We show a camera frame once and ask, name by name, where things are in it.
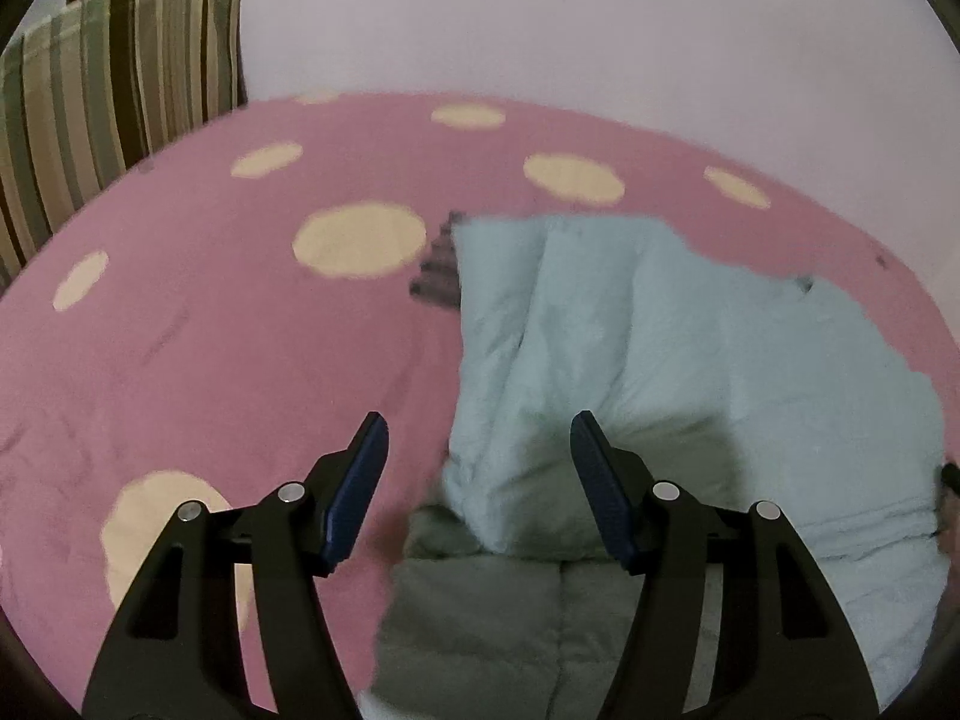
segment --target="metal screw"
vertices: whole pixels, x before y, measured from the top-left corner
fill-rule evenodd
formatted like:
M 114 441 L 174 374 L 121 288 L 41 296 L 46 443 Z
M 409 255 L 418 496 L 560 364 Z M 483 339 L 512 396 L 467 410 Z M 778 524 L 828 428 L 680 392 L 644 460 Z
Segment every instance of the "metal screw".
M 773 501 L 760 501 L 757 504 L 757 514 L 759 514 L 764 519 L 779 519 L 781 511 L 779 506 Z
M 306 494 L 306 488 L 299 482 L 288 482 L 277 490 L 277 498 L 283 503 L 294 503 L 303 498 Z
M 179 517 L 179 519 L 181 519 L 183 522 L 189 522 L 190 520 L 199 517 L 200 512 L 203 512 L 203 505 L 201 505 L 198 501 L 187 501 L 176 510 L 176 516 Z
M 680 488 L 672 482 L 658 482 L 654 485 L 654 495 L 661 501 L 675 501 L 680 497 Z

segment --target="polka dot blanket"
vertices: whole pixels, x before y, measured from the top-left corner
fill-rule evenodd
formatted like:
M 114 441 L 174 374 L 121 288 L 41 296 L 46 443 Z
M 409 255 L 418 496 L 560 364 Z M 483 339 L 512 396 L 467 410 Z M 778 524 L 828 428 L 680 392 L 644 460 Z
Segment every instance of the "polka dot blanket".
M 789 187 L 513 101 L 256 103 L 107 189 L 0 301 L 0 604 L 71 702 L 176 504 L 254 503 L 380 410 L 387 469 L 353 557 L 320 585 L 350 685 L 370 683 L 390 568 L 457 401 L 458 314 L 410 295 L 453 210 L 649 215 L 714 261 L 827 277 L 930 377 L 960 449 L 960 355 L 931 299 Z M 237 603 L 251 693 L 269 702 L 248 573 Z

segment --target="blue gripper pad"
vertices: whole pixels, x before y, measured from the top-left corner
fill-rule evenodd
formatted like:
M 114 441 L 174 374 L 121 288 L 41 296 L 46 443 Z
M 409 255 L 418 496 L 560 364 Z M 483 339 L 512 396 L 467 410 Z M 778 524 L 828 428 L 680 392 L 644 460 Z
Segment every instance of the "blue gripper pad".
M 329 569 L 347 560 L 367 515 L 373 492 L 387 461 L 387 420 L 371 413 L 359 431 L 359 446 L 326 510 L 322 557 Z
M 570 454 L 587 493 L 600 538 L 611 557 L 630 570 L 640 556 L 634 541 L 634 511 L 610 463 L 611 447 L 593 414 L 578 413 L 570 423 Z

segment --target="light blue blanket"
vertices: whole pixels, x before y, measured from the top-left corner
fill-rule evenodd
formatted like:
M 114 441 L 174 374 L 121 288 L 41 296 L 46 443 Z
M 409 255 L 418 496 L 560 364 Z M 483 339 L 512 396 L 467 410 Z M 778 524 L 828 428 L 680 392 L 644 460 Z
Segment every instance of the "light blue blanket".
M 594 716 L 640 581 L 603 562 L 568 448 L 584 409 L 704 503 L 778 502 L 888 702 L 947 575 L 929 538 L 943 425 L 928 378 L 829 282 L 717 265 L 656 220 L 474 220 L 455 241 L 450 458 L 412 523 L 368 714 Z

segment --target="striped cushion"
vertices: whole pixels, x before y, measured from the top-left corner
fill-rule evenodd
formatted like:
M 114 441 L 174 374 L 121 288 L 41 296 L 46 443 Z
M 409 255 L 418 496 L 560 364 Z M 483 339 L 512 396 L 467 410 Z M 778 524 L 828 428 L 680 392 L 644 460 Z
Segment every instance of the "striped cushion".
M 0 287 L 148 154 L 243 104 L 240 0 L 80 0 L 0 57 Z

